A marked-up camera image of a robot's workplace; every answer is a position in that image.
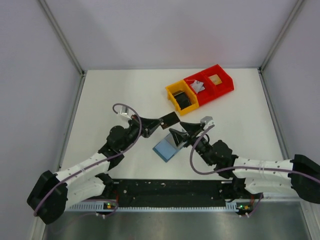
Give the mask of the blue leather card holder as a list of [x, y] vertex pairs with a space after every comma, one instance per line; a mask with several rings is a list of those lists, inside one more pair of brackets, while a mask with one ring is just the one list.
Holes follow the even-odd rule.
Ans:
[[159, 143], [153, 147], [153, 151], [167, 163], [172, 159], [183, 147], [177, 147], [171, 133], [164, 137]]

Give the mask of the grey card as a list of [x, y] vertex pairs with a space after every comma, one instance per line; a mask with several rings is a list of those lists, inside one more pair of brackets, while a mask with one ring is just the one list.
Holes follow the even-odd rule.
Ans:
[[164, 115], [163, 117], [161, 117], [161, 119], [162, 119], [161, 128], [163, 130], [180, 122], [180, 118], [178, 117], [175, 111]]

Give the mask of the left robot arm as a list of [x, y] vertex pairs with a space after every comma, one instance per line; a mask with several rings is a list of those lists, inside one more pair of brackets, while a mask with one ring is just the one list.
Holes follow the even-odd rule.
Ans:
[[107, 185], [103, 181], [107, 172], [124, 159], [124, 153], [139, 137], [149, 138], [162, 122], [161, 118], [134, 114], [127, 128], [112, 127], [106, 143], [88, 159], [65, 170], [43, 172], [26, 200], [34, 215], [50, 225], [72, 205], [101, 195]]

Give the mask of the silver card in red bin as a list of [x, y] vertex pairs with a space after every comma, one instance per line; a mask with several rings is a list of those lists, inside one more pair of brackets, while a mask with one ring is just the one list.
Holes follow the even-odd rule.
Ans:
[[196, 94], [198, 94], [199, 92], [205, 90], [205, 87], [204, 87], [203, 83], [194, 82], [193, 84], [190, 85], [190, 87], [194, 90], [194, 92]]

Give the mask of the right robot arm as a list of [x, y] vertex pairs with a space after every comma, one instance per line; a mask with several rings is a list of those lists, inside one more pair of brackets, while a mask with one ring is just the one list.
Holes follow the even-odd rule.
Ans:
[[170, 128], [174, 143], [183, 147], [191, 146], [189, 162], [193, 163], [193, 154], [213, 167], [213, 171], [201, 172], [193, 164], [191, 168], [199, 175], [218, 174], [224, 179], [232, 179], [232, 198], [242, 195], [264, 193], [297, 194], [302, 200], [313, 204], [320, 202], [320, 166], [302, 154], [292, 159], [256, 160], [233, 154], [231, 148], [218, 140], [211, 144], [207, 137], [212, 126], [204, 123], [181, 122], [184, 129]]

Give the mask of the middle red plastic bin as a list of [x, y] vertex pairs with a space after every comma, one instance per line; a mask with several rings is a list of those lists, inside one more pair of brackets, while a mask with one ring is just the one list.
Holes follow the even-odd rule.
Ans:
[[203, 106], [218, 97], [217, 90], [212, 81], [204, 73], [198, 72], [184, 79], [190, 89], [195, 93], [199, 106]]

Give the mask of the yellow plastic bin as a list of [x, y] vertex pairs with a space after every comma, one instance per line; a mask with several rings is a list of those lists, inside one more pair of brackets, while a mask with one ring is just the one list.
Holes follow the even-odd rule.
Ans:
[[168, 100], [172, 102], [175, 111], [180, 116], [184, 116], [200, 107], [196, 94], [184, 80], [168, 85], [165, 89]]

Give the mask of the far red plastic bin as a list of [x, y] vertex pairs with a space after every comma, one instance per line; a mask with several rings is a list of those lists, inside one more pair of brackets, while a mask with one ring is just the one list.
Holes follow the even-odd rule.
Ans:
[[219, 64], [206, 68], [201, 72], [208, 79], [209, 83], [213, 84], [214, 94], [217, 98], [235, 89], [233, 79]]

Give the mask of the gold card in red bin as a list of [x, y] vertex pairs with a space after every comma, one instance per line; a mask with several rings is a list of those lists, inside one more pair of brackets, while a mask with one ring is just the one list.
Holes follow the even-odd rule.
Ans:
[[208, 78], [212, 81], [212, 83], [215, 86], [220, 85], [222, 83], [221, 78], [217, 74], [211, 75]]

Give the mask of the silver credit card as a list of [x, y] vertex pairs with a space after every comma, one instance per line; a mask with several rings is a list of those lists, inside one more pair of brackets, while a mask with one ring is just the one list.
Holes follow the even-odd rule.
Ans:
[[198, 80], [195, 80], [190, 86], [196, 93], [199, 93], [205, 89], [204, 83]]

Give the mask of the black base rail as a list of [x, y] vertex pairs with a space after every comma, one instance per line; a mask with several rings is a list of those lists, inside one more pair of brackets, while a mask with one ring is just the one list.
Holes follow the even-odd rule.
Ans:
[[114, 179], [99, 197], [121, 208], [197, 208], [224, 207], [226, 200], [253, 200], [260, 194], [245, 190], [242, 180]]

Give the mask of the red plastic bin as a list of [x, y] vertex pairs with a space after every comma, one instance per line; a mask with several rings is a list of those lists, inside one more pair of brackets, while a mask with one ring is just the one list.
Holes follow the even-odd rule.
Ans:
[[213, 84], [214, 94], [217, 98], [235, 89], [233, 79], [219, 64], [206, 68], [201, 72], [208, 79], [209, 83]]
[[218, 97], [217, 90], [212, 81], [204, 73], [198, 72], [184, 79], [190, 89], [195, 93], [199, 106], [203, 106]]

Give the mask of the black card in yellow bin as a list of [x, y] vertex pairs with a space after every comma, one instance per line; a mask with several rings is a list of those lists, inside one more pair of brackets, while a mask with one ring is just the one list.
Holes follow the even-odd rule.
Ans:
[[190, 107], [190, 106], [192, 106], [193, 104], [191, 103], [191, 102], [183, 102], [182, 104], [181, 104], [181, 110], [184, 110], [184, 109], [186, 109], [186, 108], [188, 108], [188, 107]]

